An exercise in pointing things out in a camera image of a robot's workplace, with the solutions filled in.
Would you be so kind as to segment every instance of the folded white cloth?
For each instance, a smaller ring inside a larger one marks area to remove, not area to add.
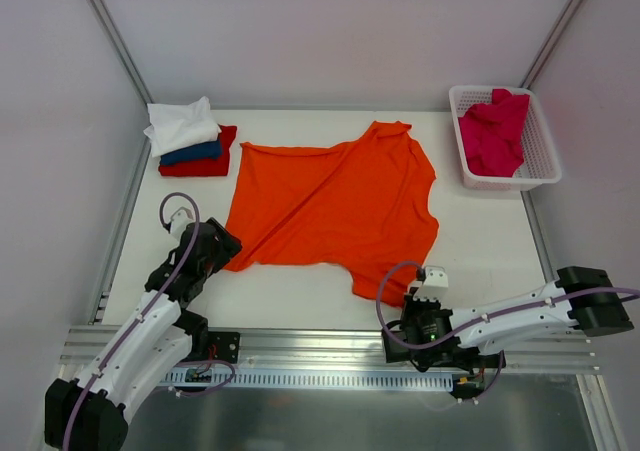
[[[148,104],[151,126],[144,134],[151,141],[151,156],[218,139],[218,123],[211,113],[209,98],[187,106]]]

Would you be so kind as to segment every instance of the white plastic basket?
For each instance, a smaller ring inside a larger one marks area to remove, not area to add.
[[[460,134],[458,118],[464,116],[467,109],[476,103],[491,103],[491,93],[496,88],[508,89],[512,94],[528,94],[530,96],[529,112],[522,133],[524,164],[518,168],[512,178],[478,176],[472,173],[467,166]],[[542,107],[531,91],[508,86],[454,86],[449,90],[449,101],[451,102],[451,114],[458,142],[460,164],[462,165],[462,178],[467,188],[527,191],[541,184],[560,181],[562,170],[551,140],[551,133],[542,113]]]

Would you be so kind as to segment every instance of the magenta cloth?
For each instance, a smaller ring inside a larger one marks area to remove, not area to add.
[[[467,165],[479,176],[510,178],[524,163],[520,139],[529,95],[494,89],[491,103],[474,104],[459,119]]]

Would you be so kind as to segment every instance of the crumpled orange fabric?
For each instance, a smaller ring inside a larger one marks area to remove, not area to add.
[[[375,299],[394,265],[424,262],[438,233],[428,210],[436,176],[409,129],[374,122],[357,141],[330,148],[242,143],[226,225],[242,251],[225,269],[338,264],[351,273],[356,295]],[[413,279],[415,271],[398,271],[383,301],[402,306]]]

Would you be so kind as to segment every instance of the folded blue cloth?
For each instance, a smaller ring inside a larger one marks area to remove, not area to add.
[[[206,143],[194,144],[186,148],[171,151],[163,154],[160,158],[161,166],[171,166],[172,164],[183,163],[185,161],[195,161],[202,158],[216,159],[222,155],[222,146],[219,141],[207,141]]]

